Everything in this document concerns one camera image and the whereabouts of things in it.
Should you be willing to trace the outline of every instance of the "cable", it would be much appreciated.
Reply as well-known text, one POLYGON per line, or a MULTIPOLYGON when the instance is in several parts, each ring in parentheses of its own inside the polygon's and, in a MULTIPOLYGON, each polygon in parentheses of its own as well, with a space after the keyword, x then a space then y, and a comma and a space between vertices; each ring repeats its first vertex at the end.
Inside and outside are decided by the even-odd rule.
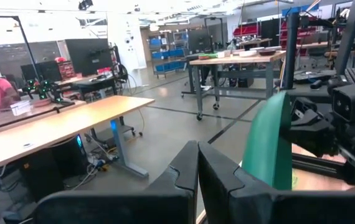
POLYGON ((22 222, 20 222, 20 223, 18 223, 18 224, 23 224, 23 223, 27 223, 27 222, 29 222, 29 221, 31 221, 31 220, 33 220, 34 218, 28 218, 27 220, 24 220, 24 221, 22 221, 22 222))
POLYGON ((6 165, 4 165, 3 166, 3 168, 2 168, 2 172, 0 173, 0 177, 2 177, 3 176, 3 174, 4 174, 4 171, 6 170, 6 165))
POLYGON ((81 181, 81 183, 79 183, 76 187, 74 187, 72 190, 76 190, 78 187, 82 186, 83 183, 85 183, 85 181, 94 174, 94 172, 97 172, 97 166, 93 166, 93 169, 88 173, 88 175, 83 179, 83 181, 81 181))

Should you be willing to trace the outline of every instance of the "computer tower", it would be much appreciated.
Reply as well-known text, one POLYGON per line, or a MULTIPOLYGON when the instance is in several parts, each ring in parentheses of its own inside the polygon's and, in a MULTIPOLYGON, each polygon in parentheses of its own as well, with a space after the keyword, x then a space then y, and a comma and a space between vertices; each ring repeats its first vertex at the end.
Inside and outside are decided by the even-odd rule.
POLYGON ((89 165, 80 135, 50 148, 63 179, 87 174, 89 165))

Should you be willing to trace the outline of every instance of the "metal shelving unit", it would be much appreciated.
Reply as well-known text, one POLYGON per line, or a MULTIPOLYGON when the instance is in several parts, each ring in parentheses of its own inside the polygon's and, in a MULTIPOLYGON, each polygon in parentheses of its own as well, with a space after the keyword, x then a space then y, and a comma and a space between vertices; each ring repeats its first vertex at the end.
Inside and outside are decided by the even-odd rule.
POLYGON ((176 72, 185 67, 187 32, 163 33, 149 37, 154 75, 176 72))

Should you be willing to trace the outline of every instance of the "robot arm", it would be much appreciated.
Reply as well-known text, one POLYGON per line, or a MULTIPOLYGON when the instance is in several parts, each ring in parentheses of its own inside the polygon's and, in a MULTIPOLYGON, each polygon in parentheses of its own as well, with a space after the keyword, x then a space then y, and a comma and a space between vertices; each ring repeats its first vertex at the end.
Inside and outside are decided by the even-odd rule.
POLYGON ((340 154, 346 159, 338 172, 355 185, 355 85, 330 91, 332 111, 321 114, 314 103, 297 98, 291 112, 291 127, 281 129, 280 135, 316 157, 340 154))

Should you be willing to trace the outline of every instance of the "ceiling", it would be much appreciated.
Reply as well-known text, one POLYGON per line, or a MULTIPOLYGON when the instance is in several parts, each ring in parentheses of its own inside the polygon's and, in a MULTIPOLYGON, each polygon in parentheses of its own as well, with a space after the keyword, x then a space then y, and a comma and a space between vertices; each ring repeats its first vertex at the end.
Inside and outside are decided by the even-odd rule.
POLYGON ((136 15, 142 24, 156 23, 179 24, 185 23, 198 16, 225 16, 232 14, 243 4, 246 6, 263 4, 277 0, 92 0, 93 6, 86 12, 78 10, 79 1, 82 0, 0 0, 0 12, 30 12, 56 13, 69 12, 86 14, 91 12, 97 17, 105 16, 105 12, 116 14, 136 15))

